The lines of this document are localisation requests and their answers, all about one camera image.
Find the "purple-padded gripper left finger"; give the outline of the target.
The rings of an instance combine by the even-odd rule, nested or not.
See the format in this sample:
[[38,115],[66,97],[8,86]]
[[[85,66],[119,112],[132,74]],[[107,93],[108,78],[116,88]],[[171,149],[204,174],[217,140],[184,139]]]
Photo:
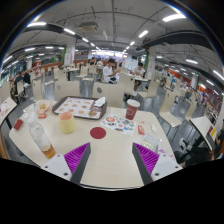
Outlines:
[[42,169],[79,185],[90,153],[90,144],[86,143],[65,155],[56,154]]

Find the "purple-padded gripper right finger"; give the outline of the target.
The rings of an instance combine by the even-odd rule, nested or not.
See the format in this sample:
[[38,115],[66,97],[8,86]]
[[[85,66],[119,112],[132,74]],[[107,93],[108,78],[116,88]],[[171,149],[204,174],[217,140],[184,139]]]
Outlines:
[[182,169],[169,155],[157,154],[137,143],[133,144],[132,153],[144,185],[150,184]]

